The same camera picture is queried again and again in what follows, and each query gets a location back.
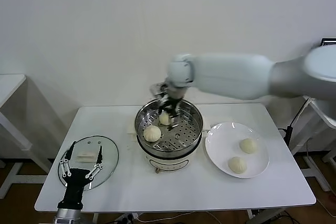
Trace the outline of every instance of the table leg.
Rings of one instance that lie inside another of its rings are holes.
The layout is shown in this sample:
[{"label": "table leg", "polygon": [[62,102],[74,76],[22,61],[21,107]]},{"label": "table leg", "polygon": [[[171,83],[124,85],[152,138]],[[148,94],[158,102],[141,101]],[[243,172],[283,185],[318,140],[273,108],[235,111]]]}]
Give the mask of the table leg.
[{"label": "table leg", "polygon": [[309,166],[307,169],[301,169],[305,178],[315,177],[323,191],[330,191],[330,185],[318,169],[312,157],[303,157],[305,163]]},{"label": "table leg", "polygon": [[248,220],[246,224],[262,224],[265,221],[269,220],[270,218],[278,215],[279,213],[285,211],[285,208],[270,208],[265,209],[264,211],[260,212],[252,219]]},{"label": "table leg", "polygon": [[0,124],[8,130],[8,132],[14,137],[15,144],[22,150],[27,152],[28,156],[46,173],[50,171],[51,162],[43,157],[41,153],[33,150],[32,143],[14,126],[12,123],[0,112]]},{"label": "table leg", "polygon": [[336,162],[334,160],[334,157],[336,156],[336,144],[334,144],[333,148],[331,149],[331,151],[322,158],[323,162],[329,162],[331,164],[331,166],[334,168],[334,170],[336,171]]},{"label": "table leg", "polygon": [[17,175],[22,163],[15,163],[0,187],[0,199],[5,198],[12,184],[43,184],[47,175]]},{"label": "table leg", "polygon": [[0,168],[4,168],[5,166],[6,164],[2,160],[0,160]]},{"label": "table leg", "polygon": [[94,224],[97,224],[98,217],[99,217],[99,213],[95,212],[95,213],[93,214],[93,219],[92,219],[92,222],[93,222]]},{"label": "table leg", "polygon": [[289,149],[292,155],[298,152],[310,138],[327,128],[328,126],[323,119],[314,114],[303,129],[290,141]]},{"label": "table leg", "polygon": [[247,211],[248,219],[252,219],[254,215],[252,214],[251,209],[247,209],[246,211]]},{"label": "table leg", "polygon": [[123,218],[127,219],[127,216],[131,214],[133,215],[133,220],[135,222],[135,219],[138,219],[139,216],[142,215],[142,212],[126,212],[123,215],[119,216],[117,219],[115,219],[114,221],[121,221]]}]

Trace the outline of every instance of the floor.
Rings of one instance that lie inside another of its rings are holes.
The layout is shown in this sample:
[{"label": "floor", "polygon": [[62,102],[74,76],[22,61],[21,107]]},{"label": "floor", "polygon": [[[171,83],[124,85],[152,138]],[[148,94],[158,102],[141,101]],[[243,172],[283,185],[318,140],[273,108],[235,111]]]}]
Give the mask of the floor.
[{"label": "floor", "polygon": [[[329,181],[333,189],[336,191],[336,173],[328,165],[324,164],[319,155],[313,156],[315,162],[324,173],[326,179]],[[296,160],[301,168],[306,168],[302,157],[296,157]],[[0,184],[6,178],[6,175],[13,164],[7,164],[5,168],[0,169]],[[25,163],[20,174],[43,175],[44,172],[34,163]],[[315,196],[322,201],[323,204],[336,215],[336,199],[332,193],[325,193],[322,191],[317,181],[313,178],[308,178],[308,183],[315,193]],[[6,195],[5,199],[0,199],[0,223],[6,224],[39,224],[52,223],[55,213],[36,212],[34,204],[37,196],[42,188],[42,185],[13,185]],[[336,223],[336,219],[330,217],[319,203],[308,207],[294,207],[289,208],[288,212],[297,219],[301,224],[309,223]],[[246,211],[216,211],[212,212],[222,224],[241,224],[248,220]],[[140,219],[143,221],[155,220],[165,217],[173,217],[179,215],[178,213],[150,213],[141,215]],[[104,224],[115,220],[119,214],[100,214],[98,224]],[[92,219],[92,214],[85,214],[85,218]],[[218,224],[218,222],[206,212],[195,212],[189,215],[180,216],[172,220],[164,220],[151,223],[173,224],[182,222],[185,224]],[[274,224],[290,224],[288,218],[281,218],[273,221]]]}]

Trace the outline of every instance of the white wall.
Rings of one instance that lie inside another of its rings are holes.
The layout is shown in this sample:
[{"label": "white wall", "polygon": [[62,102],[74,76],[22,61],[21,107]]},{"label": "white wall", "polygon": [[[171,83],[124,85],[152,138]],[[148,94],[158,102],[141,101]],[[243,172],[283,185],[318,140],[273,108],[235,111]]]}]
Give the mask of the white wall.
[{"label": "white wall", "polygon": [[[146,103],[175,54],[252,52],[283,61],[336,34],[333,0],[0,0],[0,7],[0,73],[25,73],[66,126],[83,105]],[[233,101],[196,90],[187,98]],[[282,103],[272,115],[287,123],[293,106]]]}]

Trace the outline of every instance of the cable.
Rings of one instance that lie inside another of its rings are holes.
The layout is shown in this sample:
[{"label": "cable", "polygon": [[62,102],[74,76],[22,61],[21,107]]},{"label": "cable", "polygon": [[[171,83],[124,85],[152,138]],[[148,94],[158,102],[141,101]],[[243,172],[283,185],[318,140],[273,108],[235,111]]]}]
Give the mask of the cable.
[{"label": "cable", "polygon": [[301,108],[299,109],[298,113],[296,113],[296,115],[294,116],[293,120],[291,121],[289,126],[294,126],[296,124],[296,122],[298,121],[300,115],[302,114],[302,112],[304,111],[304,109],[308,106],[308,104],[311,102],[311,98],[308,98],[305,100],[305,102],[303,103],[303,105],[301,106]]},{"label": "cable", "polygon": [[312,101],[311,98],[308,98],[304,101],[303,105],[299,109],[298,113],[294,116],[291,123],[287,126],[287,129],[279,128],[278,130],[283,130],[285,132],[285,136],[283,137],[284,142],[287,146],[289,146],[290,139],[292,137],[293,127],[296,124],[296,122],[299,120],[299,117],[303,113],[304,109],[308,106],[308,104]]},{"label": "cable", "polygon": [[138,220],[139,222],[142,222],[142,223],[147,223],[147,222],[154,222],[154,221],[159,221],[159,220],[171,220],[171,219],[175,219],[175,218],[177,218],[177,217],[180,217],[180,216],[182,216],[182,215],[190,215],[190,214],[192,214],[192,213],[194,213],[194,212],[187,212],[187,213],[185,213],[185,214],[180,214],[180,215],[177,215],[177,216],[175,216],[175,217],[163,218],[163,219],[158,219],[158,220],[147,220],[147,221],[140,220],[139,217],[137,217],[136,220]]},{"label": "cable", "polygon": [[297,223],[297,224],[300,224],[300,222],[298,222],[296,219],[294,219],[290,214],[289,212],[287,211],[284,211],[286,214],[288,214],[288,217],[292,220],[292,223],[294,223],[294,221]]},{"label": "cable", "polygon": [[212,217],[214,217],[214,218],[218,221],[219,224],[222,224],[222,223],[220,222],[220,220],[218,220],[218,219],[216,218],[216,216],[214,216],[212,213],[210,213],[210,212],[208,212],[208,211],[207,211],[207,213],[210,214]]},{"label": "cable", "polygon": [[[307,142],[306,142],[306,153],[307,153],[307,158],[310,157],[310,156],[309,156],[309,153],[308,153],[308,143],[309,143],[310,140],[311,140],[311,138],[308,139]],[[311,163],[313,164],[313,166],[314,166],[317,170],[320,170],[320,169],[317,167],[317,165],[316,165],[315,163],[313,163],[313,162],[311,162]],[[331,186],[330,186],[329,184],[328,184],[328,186],[329,186],[329,189],[331,190],[331,192],[336,196],[336,194],[335,194],[335,192],[333,191],[333,189],[331,188]],[[325,211],[327,211],[327,213],[328,213],[332,218],[336,218],[336,216],[333,215],[333,214],[331,214],[331,212],[324,206],[324,204],[322,204],[322,202],[321,202],[318,198],[316,198],[316,200],[318,201],[318,203],[321,204],[321,206],[325,209]]]},{"label": "cable", "polygon": [[294,223],[294,220],[293,220],[292,218],[290,218],[290,216],[288,216],[288,215],[280,215],[280,216],[278,216],[277,218],[275,218],[274,220],[271,220],[270,222],[274,222],[274,221],[279,220],[279,219],[281,219],[281,218],[283,218],[283,217],[287,217],[287,218],[289,218],[289,219],[292,221],[292,224],[295,224],[295,223]]},{"label": "cable", "polygon": [[121,221],[120,221],[120,220],[114,220],[114,221],[109,221],[109,222],[106,222],[105,224],[118,223],[118,222],[120,222],[120,223],[121,223]]}]

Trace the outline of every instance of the metal rim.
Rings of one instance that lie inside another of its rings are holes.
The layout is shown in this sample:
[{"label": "metal rim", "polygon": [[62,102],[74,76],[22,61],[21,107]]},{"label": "metal rim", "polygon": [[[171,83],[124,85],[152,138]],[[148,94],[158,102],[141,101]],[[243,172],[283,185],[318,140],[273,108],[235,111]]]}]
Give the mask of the metal rim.
[{"label": "metal rim", "polygon": [[[89,191],[89,190],[95,189],[96,187],[98,187],[98,186],[100,186],[101,184],[103,184],[106,180],[108,180],[108,179],[111,177],[111,175],[112,175],[112,174],[114,173],[114,171],[117,169],[117,166],[118,166],[118,163],[119,163],[119,149],[118,149],[117,145],[115,144],[115,142],[114,142],[112,139],[110,139],[110,138],[108,138],[108,137],[106,137],[106,136],[93,135],[93,136],[87,136],[87,137],[84,137],[84,138],[78,140],[78,142],[80,142],[80,141],[82,141],[82,140],[85,140],[85,139],[87,139],[87,138],[90,138],[90,137],[95,137],[95,136],[106,138],[106,139],[110,140],[110,141],[116,146],[116,148],[117,148],[117,155],[118,155],[118,156],[117,156],[117,162],[116,162],[116,164],[115,164],[114,169],[112,169],[110,175],[109,175],[104,181],[102,181],[101,183],[97,184],[94,188],[91,188],[91,189],[84,189],[84,191]],[[63,153],[61,159],[63,158],[63,156],[65,155],[65,153],[66,153],[68,150],[69,150],[69,148],[67,148],[67,150]],[[58,161],[58,166],[57,166],[58,179],[60,180],[60,182],[61,182],[65,187],[67,187],[66,184],[63,183],[63,180],[62,180],[62,178],[60,177],[60,174],[59,174],[59,172],[58,172],[58,171],[59,171],[59,166],[60,166],[60,163],[59,163],[59,161]]]},{"label": "metal rim", "polygon": [[139,137],[138,135],[136,135],[136,139],[138,140],[138,144],[140,145],[140,147],[148,154],[148,155],[151,155],[152,157],[155,157],[157,159],[161,159],[161,160],[175,160],[175,159],[179,159],[179,158],[184,158],[190,154],[192,154],[194,152],[194,150],[197,149],[197,147],[199,146],[200,142],[201,142],[201,139],[202,139],[202,133],[201,135],[199,136],[198,140],[197,140],[197,143],[196,145],[194,146],[193,149],[191,149],[189,152],[187,152],[186,154],[182,155],[182,156],[179,156],[179,157],[159,157],[159,156],[156,156],[152,153],[150,153],[148,150],[146,150],[142,144],[140,143],[140,140],[139,140]]},{"label": "metal rim", "polygon": [[[199,145],[203,131],[203,118],[199,109],[192,103],[182,100],[179,110],[179,126],[168,130],[159,121],[158,99],[145,104],[136,114],[134,129],[138,144],[149,155],[161,160],[175,160],[189,155]],[[144,139],[143,131],[150,125],[158,126],[162,132],[157,142]]]},{"label": "metal rim", "polygon": [[161,169],[161,168],[158,168],[158,167],[154,166],[154,165],[152,164],[152,162],[156,162],[156,161],[155,161],[155,160],[152,160],[152,159],[149,160],[149,163],[151,164],[151,166],[153,166],[153,167],[155,168],[155,172],[156,172],[157,169],[159,169],[159,172],[174,172],[174,171],[176,171],[176,170],[180,170],[180,169],[186,167],[186,166],[189,164],[189,160],[186,159],[185,161],[181,161],[181,162],[175,164],[175,165],[180,165],[180,164],[186,163],[184,166],[182,166],[182,167],[180,167],[180,168],[176,168],[176,169]]}]

